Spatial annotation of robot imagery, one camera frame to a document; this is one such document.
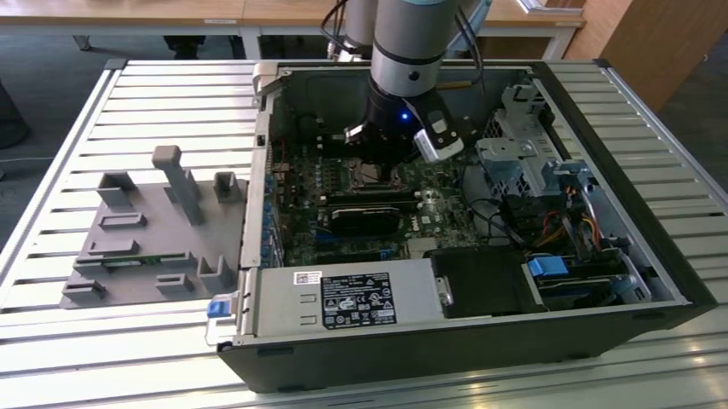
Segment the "table leg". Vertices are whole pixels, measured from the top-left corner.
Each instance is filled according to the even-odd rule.
[[[242,47],[246,50],[249,60],[261,60],[261,29],[258,27],[243,27],[241,29]]]
[[[88,36],[72,36],[72,40],[76,42],[80,51],[91,50],[91,42]]]
[[[559,33],[551,38],[548,42],[547,51],[544,52],[544,60],[561,60],[564,53],[569,48],[571,39],[577,29],[573,27],[565,27],[559,29]]]

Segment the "barcode sticker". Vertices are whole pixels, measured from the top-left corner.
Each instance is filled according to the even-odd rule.
[[[294,284],[318,284],[321,283],[321,271],[297,271],[294,273]]]
[[[238,20],[205,20],[205,24],[238,24]]]

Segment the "motherboard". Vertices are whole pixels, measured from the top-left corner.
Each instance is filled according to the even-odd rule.
[[[281,143],[273,174],[285,265],[422,258],[438,248],[477,245],[460,168],[457,161],[418,159],[384,169],[332,139]]]

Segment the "blue tab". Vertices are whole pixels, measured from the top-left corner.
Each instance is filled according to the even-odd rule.
[[[532,270],[533,277],[567,275],[569,273],[564,259],[557,256],[536,257],[528,262],[528,267]]]
[[[230,300],[210,301],[210,304],[207,304],[207,318],[229,317],[231,315],[230,305]]]

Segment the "warning label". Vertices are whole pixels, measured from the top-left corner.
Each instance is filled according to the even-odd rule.
[[[322,277],[321,295],[328,330],[397,323],[389,273]]]

